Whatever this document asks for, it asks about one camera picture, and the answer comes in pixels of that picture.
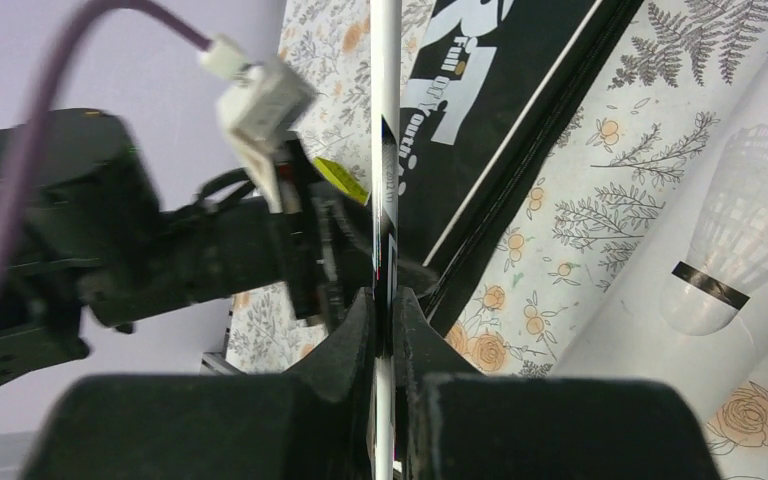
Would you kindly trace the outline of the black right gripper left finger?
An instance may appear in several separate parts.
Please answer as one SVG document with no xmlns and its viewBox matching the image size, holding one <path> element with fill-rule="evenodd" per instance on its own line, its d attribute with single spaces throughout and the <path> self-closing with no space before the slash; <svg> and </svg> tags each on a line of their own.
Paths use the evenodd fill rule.
<svg viewBox="0 0 768 480">
<path fill-rule="evenodd" d="M 100 375 L 58 401 L 24 479 L 369 479 L 374 330 L 344 323 L 281 373 Z"/>
</svg>

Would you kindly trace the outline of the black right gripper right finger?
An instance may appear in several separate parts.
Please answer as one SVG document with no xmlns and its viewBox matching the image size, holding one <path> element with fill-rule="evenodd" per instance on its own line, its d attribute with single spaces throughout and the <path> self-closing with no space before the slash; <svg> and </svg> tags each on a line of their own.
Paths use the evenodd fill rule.
<svg viewBox="0 0 768 480">
<path fill-rule="evenodd" d="M 682 397 L 645 380 L 487 376 L 394 302 L 396 456 L 408 479 L 716 479 Z"/>
</svg>

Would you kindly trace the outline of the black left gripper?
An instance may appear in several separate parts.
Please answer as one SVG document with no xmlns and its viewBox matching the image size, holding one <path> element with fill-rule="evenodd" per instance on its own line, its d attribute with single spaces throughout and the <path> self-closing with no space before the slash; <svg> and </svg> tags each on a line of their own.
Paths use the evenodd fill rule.
<svg viewBox="0 0 768 480">
<path fill-rule="evenodd" d="M 279 213 L 260 197 L 199 208 L 135 259 L 83 275 L 80 298 L 100 323 L 116 327 L 283 282 L 295 316 L 321 323 L 327 296 L 316 210 L 345 306 L 371 285 L 372 214 L 327 181 L 311 192 L 315 204 L 302 193 Z"/>
</svg>

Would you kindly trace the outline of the black racket bag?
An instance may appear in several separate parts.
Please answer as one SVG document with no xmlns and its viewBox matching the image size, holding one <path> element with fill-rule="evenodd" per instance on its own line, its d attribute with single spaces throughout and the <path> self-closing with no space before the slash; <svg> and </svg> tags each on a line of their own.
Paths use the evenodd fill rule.
<svg viewBox="0 0 768 480">
<path fill-rule="evenodd" d="M 469 300 L 539 166 L 637 1 L 438 1 L 400 108 L 399 242 L 439 275 L 434 321 Z"/>
</svg>

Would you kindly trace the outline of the white racket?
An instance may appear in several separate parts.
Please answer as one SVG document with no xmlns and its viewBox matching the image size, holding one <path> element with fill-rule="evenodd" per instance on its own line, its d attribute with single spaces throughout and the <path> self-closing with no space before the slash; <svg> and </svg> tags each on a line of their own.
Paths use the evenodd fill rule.
<svg viewBox="0 0 768 480">
<path fill-rule="evenodd" d="M 401 3 L 370 7 L 372 296 L 375 327 L 373 477 L 391 479 L 395 454 L 394 306 L 397 294 Z"/>
</svg>

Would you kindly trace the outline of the white shuttlecock tube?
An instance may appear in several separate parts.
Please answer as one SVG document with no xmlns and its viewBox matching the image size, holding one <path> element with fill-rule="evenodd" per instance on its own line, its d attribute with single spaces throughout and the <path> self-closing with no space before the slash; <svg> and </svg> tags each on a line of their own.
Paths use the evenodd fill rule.
<svg viewBox="0 0 768 480">
<path fill-rule="evenodd" d="M 768 58 L 552 369 L 646 379 L 710 418 L 768 354 Z"/>
</svg>

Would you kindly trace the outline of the yellow orange small toy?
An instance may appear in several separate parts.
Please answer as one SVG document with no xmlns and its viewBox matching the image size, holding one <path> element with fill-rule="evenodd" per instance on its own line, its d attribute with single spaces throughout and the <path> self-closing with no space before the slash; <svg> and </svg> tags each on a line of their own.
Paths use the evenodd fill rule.
<svg viewBox="0 0 768 480">
<path fill-rule="evenodd" d="M 313 159 L 312 164 L 338 190 L 361 205 L 367 204 L 369 192 L 347 168 L 338 162 L 319 156 Z"/>
</svg>

